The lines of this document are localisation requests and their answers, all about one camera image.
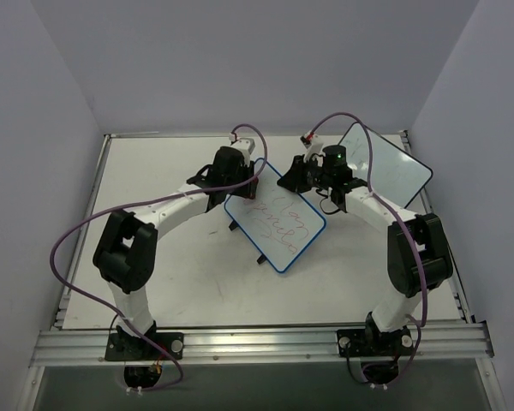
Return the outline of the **blue-framed whiteboard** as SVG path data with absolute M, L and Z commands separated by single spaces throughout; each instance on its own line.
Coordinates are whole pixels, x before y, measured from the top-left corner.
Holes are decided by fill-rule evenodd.
M 255 161 L 260 166 L 265 168 L 258 176 L 256 198 L 230 196 L 224 210 L 266 262 L 284 274 L 325 230 L 326 220 L 300 194 L 279 187 L 280 173 L 263 158 Z

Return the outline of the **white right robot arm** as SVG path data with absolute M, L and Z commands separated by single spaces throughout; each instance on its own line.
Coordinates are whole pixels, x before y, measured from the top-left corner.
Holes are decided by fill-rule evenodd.
M 394 343 L 421 307 L 421 322 L 428 317 L 428 294 L 453 274 L 447 240 L 439 217 L 418 214 L 375 193 L 368 182 L 353 176 L 344 146 L 328 146 L 320 155 L 297 155 L 278 185 L 292 193 L 316 190 L 339 211 L 352 214 L 386 235 L 385 296 L 368 315 L 363 342 L 380 354 Z

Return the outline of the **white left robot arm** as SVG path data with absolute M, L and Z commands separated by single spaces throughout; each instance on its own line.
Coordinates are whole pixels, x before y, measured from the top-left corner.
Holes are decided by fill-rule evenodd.
M 218 149 L 211 164 L 187 179 L 172 200 L 110 214 L 93 255 L 93 265 L 108 283 L 125 349 L 136 359 L 155 350 L 156 323 L 146 296 L 155 266 L 158 241 L 192 217 L 211 211 L 227 196 L 252 199 L 258 180 L 251 159 L 254 142 L 242 139 Z

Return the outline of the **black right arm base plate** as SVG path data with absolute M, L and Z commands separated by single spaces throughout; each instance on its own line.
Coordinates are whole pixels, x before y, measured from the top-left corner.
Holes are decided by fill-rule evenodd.
M 407 327 L 402 330 L 373 334 L 363 328 L 336 331 L 338 353 L 345 358 L 409 356 L 414 342 Z

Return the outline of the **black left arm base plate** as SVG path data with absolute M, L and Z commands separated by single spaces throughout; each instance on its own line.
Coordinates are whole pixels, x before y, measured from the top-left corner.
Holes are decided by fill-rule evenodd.
M 116 362 L 168 360 L 166 351 L 175 360 L 181 360 L 184 348 L 184 335 L 180 332 L 151 331 L 147 337 L 160 349 L 155 348 L 139 337 L 130 336 L 121 329 L 113 331 L 105 347 L 105 360 Z

